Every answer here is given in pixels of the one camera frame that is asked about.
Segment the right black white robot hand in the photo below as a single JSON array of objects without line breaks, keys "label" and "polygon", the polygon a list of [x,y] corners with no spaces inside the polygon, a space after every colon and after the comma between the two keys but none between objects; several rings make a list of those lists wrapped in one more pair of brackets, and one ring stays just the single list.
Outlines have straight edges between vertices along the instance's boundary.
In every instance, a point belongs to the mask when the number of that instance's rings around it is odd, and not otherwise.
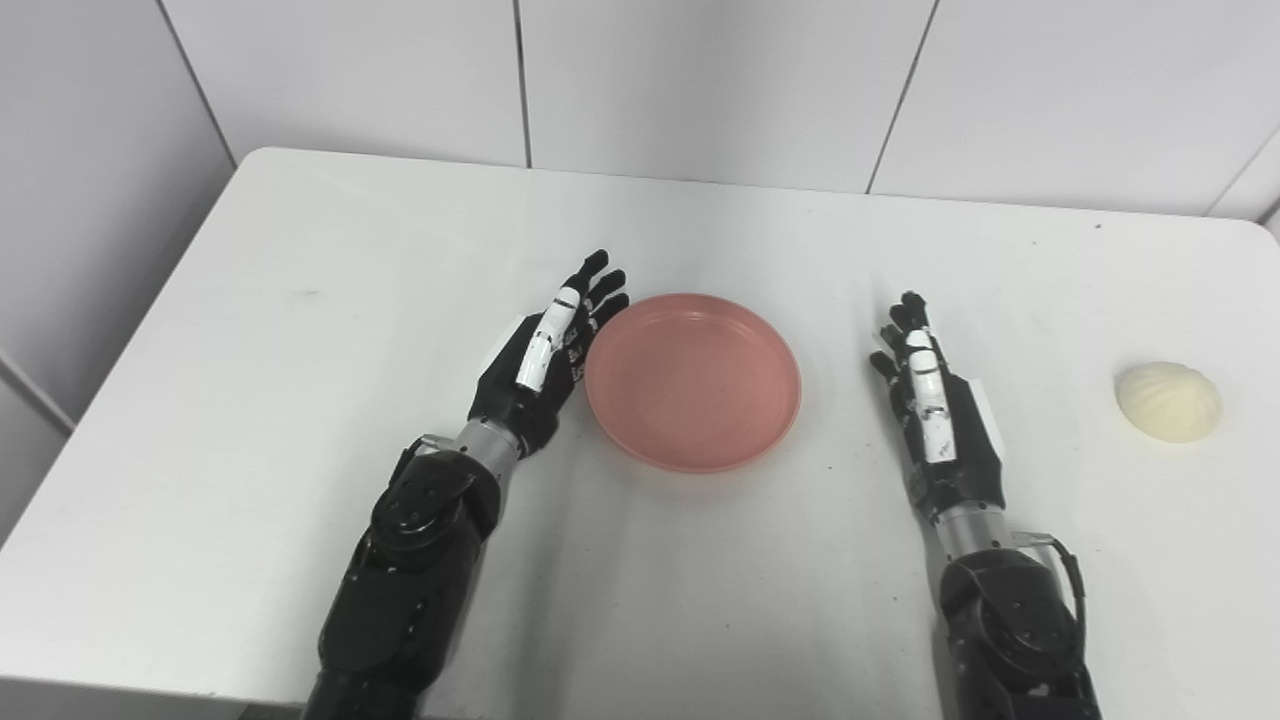
[{"label": "right black white robot hand", "polygon": [[884,379],[890,411],[908,451],[908,497],[929,523],[956,507],[1005,509],[1002,461],[974,386],[956,374],[923,296],[901,295],[869,356]]}]

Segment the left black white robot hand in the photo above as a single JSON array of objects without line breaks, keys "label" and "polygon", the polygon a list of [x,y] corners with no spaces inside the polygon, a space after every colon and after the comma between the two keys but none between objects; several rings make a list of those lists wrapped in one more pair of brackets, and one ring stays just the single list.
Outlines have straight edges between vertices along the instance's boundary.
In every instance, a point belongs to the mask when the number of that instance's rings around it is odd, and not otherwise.
[{"label": "left black white robot hand", "polygon": [[602,328],[630,305],[627,275],[599,249],[539,313],[518,319],[477,379],[468,420],[503,427],[527,457],[544,448],[585,375]]}]

